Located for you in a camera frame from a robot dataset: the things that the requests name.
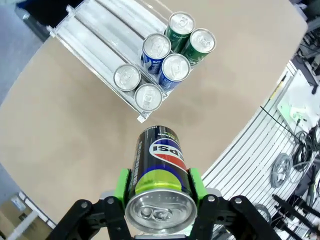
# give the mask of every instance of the soda can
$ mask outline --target soda can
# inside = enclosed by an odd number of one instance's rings
[[[189,73],[190,64],[187,58],[178,53],[171,54],[163,61],[159,84],[166,91],[172,90],[185,80]]]
[[[181,54],[188,59],[191,66],[194,66],[211,53],[215,47],[215,36],[207,29],[198,28],[191,33]]]
[[[151,83],[141,85],[134,94],[135,103],[145,112],[158,109],[162,103],[161,90]]]
[[[141,81],[140,71],[131,64],[119,66],[113,74],[113,82],[118,89],[130,92],[139,85]]]
[[[126,219],[148,234],[173,234],[196,218],[189,173],[179,140],[165,126],[142,132],[128,186]]]
[[[195,26],[194,18],[186,12],[178,11],[170,16],[165,35],[169,38],[171,50],[174,53],[181,52],[191,33],[195,30]]]
[[[171,43],[166,35],[160,33],[149,35],[142,44],[143,66],[150,74],[157,75],[170,50]]]

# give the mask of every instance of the floor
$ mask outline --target floor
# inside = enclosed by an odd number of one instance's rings
[[[16,15],[14,5],[0,6],[0,105],[15,80],[42,45]],[[0,205],[19,187],[0,164]]]

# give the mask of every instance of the can lid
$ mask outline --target can lid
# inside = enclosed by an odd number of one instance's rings
[[[125,92],[135,89],[140,83],[140,80],[141,75],[139,70],[131,64],[119,66],[113,74],[114,84]]]
[[[216,38],[209,30],[198,28],[191,33],[190,43],[195,50],[205,54],[216,47]]]
[[[169,80],[180,82],[189,75],[190,63],[185,56],[174,53],[164,59],[162,72]]]
[[[148,234],[173,234],[189,226],[197,216],[197,206],[187,194],[153,189],[134,196],[125,208],[127,220]]]
[[[171,42],[166,35],[154,33],[143,41],[142,49],[150,58],[163,59],[170,53]]]
[[[152,112],[160,107],[162,93],[157,86],[147,83],[136,90],[134,99],[139,108],[145,112]]]
[[[195,29],[195,20],[190,14],[178,11],[171,15],[169,26],[177,34],[189,34]]]

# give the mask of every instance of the beige tabletop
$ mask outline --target beige tabletop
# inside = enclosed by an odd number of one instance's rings
[[[307,29],[288,0],[163,2],[192,14],[217,47],[144,123],[55,39],[1,106],[0,162],[56,222],[74,201],[115,187],[152,125],[172,128],[186,165],[204,173],[274,90]]]

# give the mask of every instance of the bolt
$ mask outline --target bolt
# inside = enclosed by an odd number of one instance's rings
[[[235,202],[236,204],[240,204],[240,203],[242,203],[242,200],[237,197],[237,198],[234,200],[234,202]]]
[[[215,201],[215,197],[214,196],[208,196],[208,201],[209,202],[214,202]]]
[[[115,202],[115,200],[113,198],[109,198],[107,202],[108,202],[108,204],[113,204]]]
[[[85,209],[86,207],[88,207],[88,203],[84,201],[83,203],[81,203],[81,207]]]

